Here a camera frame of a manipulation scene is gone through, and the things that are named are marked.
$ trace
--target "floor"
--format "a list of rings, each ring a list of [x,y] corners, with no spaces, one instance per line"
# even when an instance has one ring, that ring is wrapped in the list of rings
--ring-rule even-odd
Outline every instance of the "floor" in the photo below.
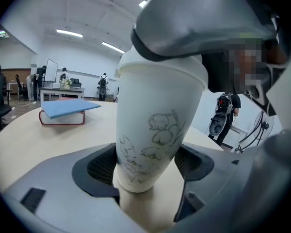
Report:
[[[52,96],[51,101],[57,100],[58,96]],[[98,101],[98,99],[85,98],[88,101]],[[107,102],[113,102],[112,99],[106,99]],[[11,95],[10,106],[12,110],[3,117],[3,124],[9,124],[21,115],[41,107],[41,102],[33,103],[33,101],[26,101],[23,99],[18,100],[17,95]]]

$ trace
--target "white tabletop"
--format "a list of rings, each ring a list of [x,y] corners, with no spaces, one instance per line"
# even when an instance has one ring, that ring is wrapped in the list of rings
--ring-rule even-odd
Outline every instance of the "white tabletop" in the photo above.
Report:
[[[117,103],[95,103],[103,107],[86,111],[84,125],[42,126],[38,119],[41,108],[10,123],[0,133],[0,191],[48,158],[115,142]],[[184,142],[222,150],[192,126]],[[174,161],[153,188],[142,194],[124,191],[118,184],[116,169],[113,183],[120,191],[121,208],[143,228],[157,232],[173,225],[184,184]]]

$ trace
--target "person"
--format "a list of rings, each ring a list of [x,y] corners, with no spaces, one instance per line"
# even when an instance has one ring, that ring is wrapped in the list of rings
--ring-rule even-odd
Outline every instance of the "person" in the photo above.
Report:
[[[60,74],[60,80],[69,79],[67,68],[64,67],[62,73]]]
[[[43,74],[45,74],[47,67],[46,66],[42,66],[42,68],[37,68],[35,75],[34,75],[34,79],[33,79],[33,99],[35,102],[38,101],[38,97],[37,97],[37,86],[39,87],[39,89],[42,87],[42,76]]]
[[[102,76],[100,76],[98,84],[101,87],[107,87],[107,84],[109,83],[109,78],[107,77],[107,74],[104,73]],[[99,92],[99,101],[105,101],[106,100],[106,94],[102,95]]]
[[[217,140],[215,141],[219,146],[222,145],[224,138],[226,137],[229,129],[231,128],[231,125],[233,123],[233,118],[234,116],[238,116],[239,113],[239,109],[242,107],[241,106],[241,99],[239,98],[239,96],[237,94],[232,94],[231,95],[231,99],[232,99],[232,105],[233,105],[233,109],[232,111],[227,114],[226,118],[226,124],[224,126],[224,129],[222,130],[222,132],[218,135]],[[212,140],[214,140],[214,136],[209,134],[208,137]]]
[[[32,96],[32,82],[34,80],[35,74],[29,74],[26,78],[27,90],[28,90],[28,99],[29,101],[33,100]]]

